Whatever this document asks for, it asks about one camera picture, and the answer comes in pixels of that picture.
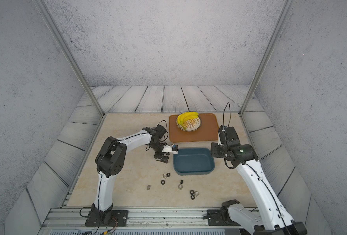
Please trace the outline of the teal plastic storage box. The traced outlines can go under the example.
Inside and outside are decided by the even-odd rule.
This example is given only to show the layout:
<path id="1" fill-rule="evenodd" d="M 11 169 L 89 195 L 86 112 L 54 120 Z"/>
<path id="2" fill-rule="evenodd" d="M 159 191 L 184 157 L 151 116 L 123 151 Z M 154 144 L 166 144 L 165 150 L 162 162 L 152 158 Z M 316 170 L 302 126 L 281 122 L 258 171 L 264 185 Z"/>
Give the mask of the teal plastic storage box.
<path id="1" fill-rule="evenodd" d="M 178 175 L 206 175 L 215 169 L 215 161 L 208 148 L 182 148 L 173 156 L 173 168 Z"/>

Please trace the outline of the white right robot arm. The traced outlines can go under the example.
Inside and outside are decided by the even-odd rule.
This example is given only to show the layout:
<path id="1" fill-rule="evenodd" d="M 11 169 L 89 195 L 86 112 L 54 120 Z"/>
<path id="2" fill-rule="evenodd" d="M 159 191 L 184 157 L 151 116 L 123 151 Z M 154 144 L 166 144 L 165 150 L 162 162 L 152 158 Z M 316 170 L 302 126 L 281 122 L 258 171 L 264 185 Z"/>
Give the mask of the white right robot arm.
<path id="1" fill-rule="evenodd" d="M 234 127 L 222 125 L 218 134 L 218 142 L 211 144 L 211 156 L 230 162 L 230 169 L 238 171 L 260 213 L 256 216 L 239 202 L 231 200 L 222 204 L 224 221 L 238 223 L 252 235 L 307 234 L 303 222 L 294 220 L 273 191 L 253 147 L 240 143 Z"/>

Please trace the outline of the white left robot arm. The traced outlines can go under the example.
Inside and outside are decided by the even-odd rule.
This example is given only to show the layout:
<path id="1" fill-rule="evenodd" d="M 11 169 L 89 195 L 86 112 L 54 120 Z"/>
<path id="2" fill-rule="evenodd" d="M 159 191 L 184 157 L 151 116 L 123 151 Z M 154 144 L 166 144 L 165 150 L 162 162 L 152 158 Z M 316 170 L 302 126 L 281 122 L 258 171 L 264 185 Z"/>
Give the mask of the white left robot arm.
<path id="1" fill-rule="evenodd" d="M 147 146 L 148 149 L 155 151 L 156 161 L 166 164 L 171 153 L 178 153 L 178 145 L 169 145 L 162 140 L 166 133 L 165 127 L 159 124 L 154 128 L 146 126 L 138 133 L 127 137 L 108 137 L 105 140 L 95 160 L 99 183 L 96 198 L 89 213 L 94 215 L 101 224 L 111 219 L 116 176 L 121 172 L 128 152 Z"/>

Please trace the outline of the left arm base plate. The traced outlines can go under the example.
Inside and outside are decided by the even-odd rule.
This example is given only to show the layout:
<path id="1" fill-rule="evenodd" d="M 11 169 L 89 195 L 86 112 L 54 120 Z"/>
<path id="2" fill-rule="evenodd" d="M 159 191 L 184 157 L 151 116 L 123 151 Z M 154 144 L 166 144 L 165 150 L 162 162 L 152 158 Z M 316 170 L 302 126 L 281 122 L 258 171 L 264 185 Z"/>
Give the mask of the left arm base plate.
<path id="1" fill-rule="evenodd" d="M 112 210 L 99 213 L 90 211 L 86 218 L 85 227 L 125 227 L 128 219 L 128 210 Z"/>

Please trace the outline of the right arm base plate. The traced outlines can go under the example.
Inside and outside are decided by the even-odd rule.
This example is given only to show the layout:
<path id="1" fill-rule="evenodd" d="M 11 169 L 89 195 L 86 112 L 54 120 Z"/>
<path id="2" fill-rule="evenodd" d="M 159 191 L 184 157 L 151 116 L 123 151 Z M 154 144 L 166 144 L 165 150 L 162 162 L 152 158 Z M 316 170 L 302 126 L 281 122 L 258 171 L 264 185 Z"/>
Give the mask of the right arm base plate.
<path id="1" fill-rule="evenodd" d="M 232 221 L 228 214 L 221 210 L 207 210 L 207 214 L 203 216 L 207 220 L 209 226 L 239 226 L 237 222 Z"/>

